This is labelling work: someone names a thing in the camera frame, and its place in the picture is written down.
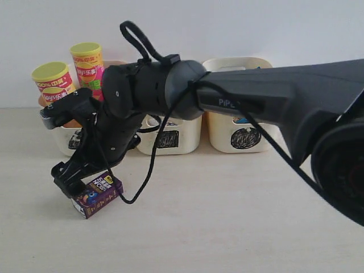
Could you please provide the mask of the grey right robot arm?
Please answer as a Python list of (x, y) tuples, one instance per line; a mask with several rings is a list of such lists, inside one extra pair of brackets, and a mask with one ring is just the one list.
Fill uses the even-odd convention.
[(319, 196), (363, 224), (363, 60), (227, 72), (139, 60), (108, 67), (102, 92), (99, 102), (81, 88), (43, 111), (49, 128), (82, 125), (80, 146), (51, 171), (66, 196), (122, 161), (145, 116), (208, 111), (245, 117)]

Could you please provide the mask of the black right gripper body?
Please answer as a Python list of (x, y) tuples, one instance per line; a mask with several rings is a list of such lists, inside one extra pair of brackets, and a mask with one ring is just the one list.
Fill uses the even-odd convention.
[(120, 119), (105, 113), (86, 123), (80, 146), (71, 158), (52, 168), (51, 175), (60, 188), (83, 178), (114, 167), (121, 162), (126, 151), (132, 146), (132, 139), (141, 127), (142, 115), (134, 113)]

